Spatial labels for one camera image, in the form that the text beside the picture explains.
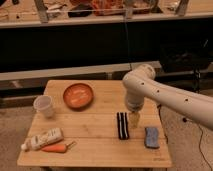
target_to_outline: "carrot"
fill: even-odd
[[[53,144],[43,147],[41,150],[45,152],[65,153],[68,149],[66,144]]]

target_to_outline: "clear cup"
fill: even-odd
[[[33,102],[33,107],[46,118],[52,117],[55,113],[53,110],[52,98],[47,95],[38,96]]]

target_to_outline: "orange bowl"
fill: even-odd
[[[72,109],[82,109],[92,102],[93,91],[87,84],[72,84],[64,91],[63,99],[68,107]]]

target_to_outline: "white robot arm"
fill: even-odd
[[[125,103],[131,112],[138,112],[148,97],[213,130],[213,98],[158,83],[154,78],[155,70],[147,64],[124,76]]]

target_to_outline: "toy carrot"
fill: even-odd
[[[54,153],[66,153],[67,150],[76,145],[76,142],[73,141],[70,144],[53,144],[43,147],[41,150],[45,152],[54,152]]]

